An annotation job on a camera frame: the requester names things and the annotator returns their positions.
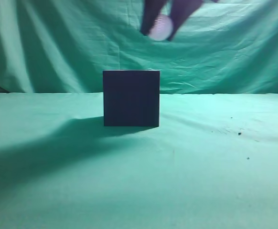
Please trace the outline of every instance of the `black cube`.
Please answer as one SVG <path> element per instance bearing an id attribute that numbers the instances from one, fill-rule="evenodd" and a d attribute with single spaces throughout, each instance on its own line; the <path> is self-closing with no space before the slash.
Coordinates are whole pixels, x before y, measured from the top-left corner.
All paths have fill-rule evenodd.
<path id="1" fill-rule="evenodd" d="M 159 71 L 103 71 L 104 126 L 159 126 Z"/>

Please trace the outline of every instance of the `green cloth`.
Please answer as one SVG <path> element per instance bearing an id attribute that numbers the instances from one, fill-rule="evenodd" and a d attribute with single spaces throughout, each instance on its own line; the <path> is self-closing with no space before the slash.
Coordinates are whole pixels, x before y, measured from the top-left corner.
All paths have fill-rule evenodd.
<path id="1" fill-rule="evenodd" d="M 0 0 L 0 87 L 101 92 L 122 69 L 161 70 L 162 94 L 278 93 L 278 0 L 206 1 L 171 43 L 140 34 L 142 2 Z"/>
<path id="2" fill-rule="evenodd" d="M 162 94 L 153 129 L 102 114 L 0 94 L 0 229 L 278 229 L 278 94 Z"/>

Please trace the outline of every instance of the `green backdrop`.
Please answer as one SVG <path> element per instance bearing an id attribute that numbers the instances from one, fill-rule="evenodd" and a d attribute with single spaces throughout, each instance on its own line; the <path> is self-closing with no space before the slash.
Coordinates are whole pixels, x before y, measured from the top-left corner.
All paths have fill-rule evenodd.
<path id="1" fill-rule="evenodd" d="M 136 69 L 161 70 L 163 94 L 278 93 L 278 0 L 207 1 L 171 43 L 139 33 L 142 8 L 0 0 L 0 87 L 100 92 L 103 70 Z"/>

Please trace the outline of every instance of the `dark blue box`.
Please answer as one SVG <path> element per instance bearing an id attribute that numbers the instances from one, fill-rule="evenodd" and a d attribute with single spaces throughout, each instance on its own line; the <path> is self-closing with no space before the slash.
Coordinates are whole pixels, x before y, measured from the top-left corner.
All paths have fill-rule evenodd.
<path id="1" fill-rule="evenodd" d="M 159 126 L 159 71 L 103 71 L 104 126 Z"/>

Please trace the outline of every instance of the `white ball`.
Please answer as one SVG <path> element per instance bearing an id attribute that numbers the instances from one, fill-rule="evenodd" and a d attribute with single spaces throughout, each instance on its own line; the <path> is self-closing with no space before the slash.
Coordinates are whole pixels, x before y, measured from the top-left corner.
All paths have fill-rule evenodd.
<path id="1" fill-rule="evenodd" d="M 173 32 L 173 22 L 167 15 L 159 15 L 153 28 L 150 30 L 149 37 L 155 41 L 167 39 Z"/>

